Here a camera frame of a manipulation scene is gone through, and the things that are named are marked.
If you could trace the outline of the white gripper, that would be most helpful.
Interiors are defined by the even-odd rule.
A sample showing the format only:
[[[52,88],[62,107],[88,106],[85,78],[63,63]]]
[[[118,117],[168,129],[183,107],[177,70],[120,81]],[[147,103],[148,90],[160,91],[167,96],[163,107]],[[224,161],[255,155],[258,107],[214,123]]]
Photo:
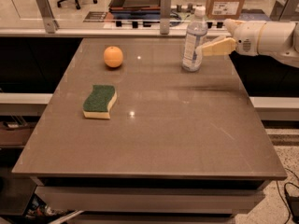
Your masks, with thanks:
[[[241,55],[256,56],[260,33],[265,21],[247,21],[226,19],[223,22],[233,38],[219,36],[196,48],[195,52],[201,56],[228,55],[236,50]]]

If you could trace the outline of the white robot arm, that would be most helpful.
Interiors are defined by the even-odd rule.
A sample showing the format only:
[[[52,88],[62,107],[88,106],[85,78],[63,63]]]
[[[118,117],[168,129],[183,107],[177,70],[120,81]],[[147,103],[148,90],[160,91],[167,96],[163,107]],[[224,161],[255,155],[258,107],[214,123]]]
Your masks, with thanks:
[[[220,35],[199,45],[195,52],[204,56],[228,55],[236,51],[246,56],[269,56],[299,68],[299,23],[280,21],[224,21],[230,37]]]

